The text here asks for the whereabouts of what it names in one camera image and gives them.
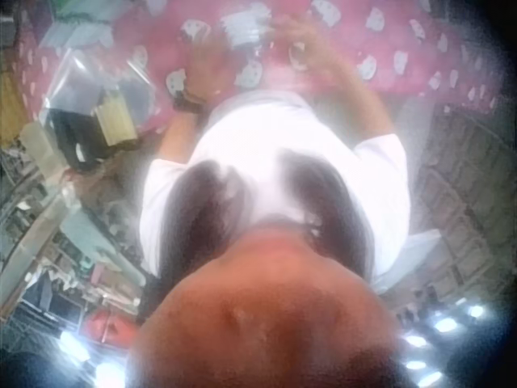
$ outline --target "fluorescent light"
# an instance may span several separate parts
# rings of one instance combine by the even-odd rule
[[[412,370],[424,369],[426,366],[427,364],[423,361],[409,361],[406,364],[406,368]]]
[[[59,348],[81,362],[88,361],[90,359],[90,353],[86,348],[82,346],[78,339],[67,331],[63,331],[61,333]]]
[[[102,363],[95,369],[95,386],[97,388],[124,388],[125,373],[120,365]]]
[[[440,378],[442,378],[442,374],[440,372],[434,372],[425,376],[422,380],[418,382],[418,386],[420,388],[425,388],[426,386],[432,386],[436,383]]]
[[[427,345],[426,339],[418,335],[408,335],[405,340],[417,348]]]
[[[479,305],[472,306],[469,309],[469,315],[474,318],[479,318],[485,313],[485,309]]]
[[[457,327],[458,324],[452,318],[442,319],[441,321],[438,321],[435,324],[435,329],[438,330],[440,333],[447,333],[448,331],[453,331]]]

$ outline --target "hand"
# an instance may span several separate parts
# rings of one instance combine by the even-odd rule
[[[222,32],[206,36],[202,30],[195,36],[187,55],[185,98],[194,103],[210,103],[228,87],[232,73],[225,65],[228,45]]]
[[[305,46],[304,49],[296,46],[292,49],[295,50],[296,59],[310,69],[329,70],[340,59],[316,22],[307,16],[281,16],[273,19],[271,26],[274,28],[273,38]]]

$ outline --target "woman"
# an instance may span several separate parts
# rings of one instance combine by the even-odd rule
[[[228,78],[223,46],[194,43],[177,101],[186,112],[145,184],[141,242],[162,304],[132,353],[135,386],[391,376],[381,366],[395,325],[367,281],[389,269],[407,235],[405,152],[379,97],[313,24],[284,17],[273,27],[332,77],[364,141],[348,149],[298,95],[270,91],[224,102],[200,136],[198,112]]]

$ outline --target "red object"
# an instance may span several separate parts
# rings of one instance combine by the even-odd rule
[[[139,327],[128,317],[108,310],[96,310],[83,322],[81,333],[94,341],[129,349]]]
[[[490,52],[476,52],[466,44],[449,25],[434,20],[414,0],[329,0],[341,11],[341,19],[328,29],[329,39],[352,60],[361,63],[368,55],[376,58],[375,76],[367,84],[386,94],[425,95],[443,103],[453,103],[489,112],[494,108],[494,96],[501,86],[498,76],[497,56]],[[263,0],[272,15],[285,13],[304,14],[310,0]],[[122,63],[131,61],[135,48],[143,46],[148,53],[145,71],[156,87],[155,110],[141,132],[167,124],[174,114],[170,95],[166,89],[169,73],[184,67],[185,44],[180,38],[180,28],[187,19],[198,19],[215,27],[221,16],[249,6],[242,0],[178,0],[169,1],[160,15],[152,16],[144,3],[136,4],[113,24],[114,46],[101,44],[82,48],[86,55],[101,57],[105,61],[117,58]],[[382,13],[384,26],[380,31],[367,26],[372,10]],[[414,21],[425,32],[418,39]],[[444,52],[438,43],[442,34],[448,39]],[[260,61],[263,63],[261,88],[290,89],[317,92],[329,87],[310,74],[296,72],[288,62],[287,49],[280,44],[266,48]],[[462,60],[462,46],[470,58]],[[393,71],[396,51],[407,53],[404,74]],[[43,98],[56,72],[64,49],[39,48],[30,26],[23,25],[18,45],[19,60],[15,73],[21,86],[23,101],[32,119],[36,120]],[[476,66],[482,58],[482,67]],[[458,71],[456,87],[450,86],[450,73]],[[441,83],[433,89],[430,79],[440,72]]]

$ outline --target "black watch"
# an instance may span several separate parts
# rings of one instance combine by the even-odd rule
[[[194,103],[187,98],[185,98],[185,94],[180,91],[176,93],[174,97],[174,109],[181,112],[190,112],[199,115],[203,113],[204,104],[202,103]]]

